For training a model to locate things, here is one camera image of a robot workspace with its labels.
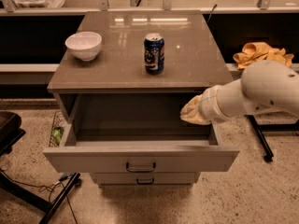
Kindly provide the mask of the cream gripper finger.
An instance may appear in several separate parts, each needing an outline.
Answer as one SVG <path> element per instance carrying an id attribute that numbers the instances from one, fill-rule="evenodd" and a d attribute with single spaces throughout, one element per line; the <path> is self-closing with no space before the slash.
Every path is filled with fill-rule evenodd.
<path id="1" fill-rule="evenodd" d="M 181 116 L 195 116 L 199 113 L 199 106 L 202 96 L 194 96 L 180 111 Z"/>
<path id="2" fill-rule="evenodd" d="M 205 119 L 201 115 L 195 115 L 193 117 L 181 115 L 180 118 L 186 122 L 196 125 L 209 125 L 211 123 L 210 120 Z"/>

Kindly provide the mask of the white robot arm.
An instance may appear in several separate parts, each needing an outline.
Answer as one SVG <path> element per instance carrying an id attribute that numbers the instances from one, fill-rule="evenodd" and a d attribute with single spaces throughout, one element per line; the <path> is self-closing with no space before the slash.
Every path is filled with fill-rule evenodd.
<path id="1" fill-rule="evenodd" d="M 181 109 L 180 118 L 208 125 L 277 111 L 299 117 L 299 74 L 281 63 L 260 61 L 246 67 L 240 79 L 194 96 Z"/>

